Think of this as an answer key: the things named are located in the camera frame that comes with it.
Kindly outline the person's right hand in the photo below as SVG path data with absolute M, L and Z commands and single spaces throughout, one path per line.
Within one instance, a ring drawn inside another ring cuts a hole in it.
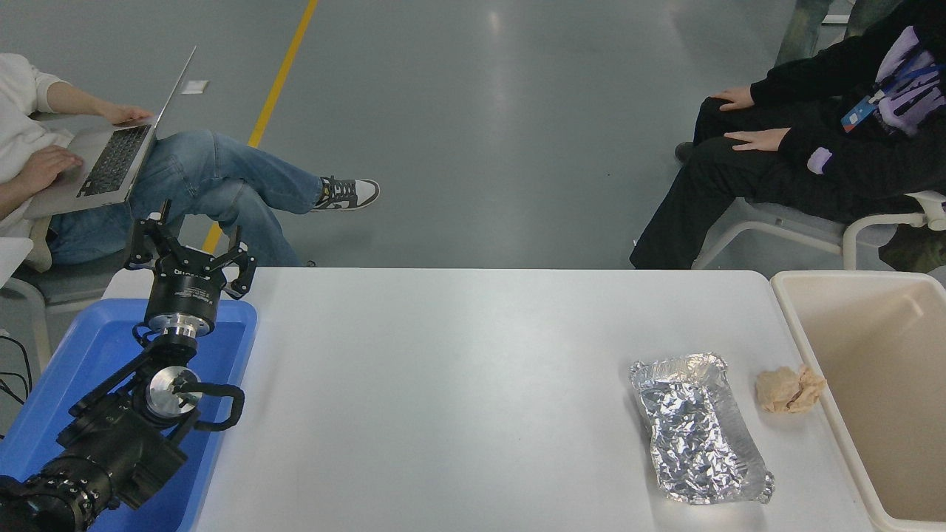
M 719 106 L 721 112 L 746 110 L 755 105 L 751 87 L 748 85 L 727 88 L 710 97 L 721 102 Z
M 49 188 L 62 172 L 81 168 L 84 159 L 67 148 L 51 145 L 35 151 L 15 177 L 18 185 L 27 192 L 36 194 Z

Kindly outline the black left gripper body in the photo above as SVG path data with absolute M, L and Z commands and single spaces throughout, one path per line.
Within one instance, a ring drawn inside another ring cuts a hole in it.
M 225 277 L 211 269 L 214 257 L 198 250 L 168 253 L 156 260 L 148 318 L 183 314 L 215 320 Z

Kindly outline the person's left hand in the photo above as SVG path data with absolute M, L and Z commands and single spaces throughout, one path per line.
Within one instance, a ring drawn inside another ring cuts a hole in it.
M 790 128 L 776 128 L 760 131 L 726 132 L 725 138 L 738 141 L 732 148 L 734 151 L 767 151 L 775 152 L 780 148 Z
M 105 102 L 98 105 L 98 114 L 112 125 L 132 123 L 153 117 L 153 112 L 139 106 Z

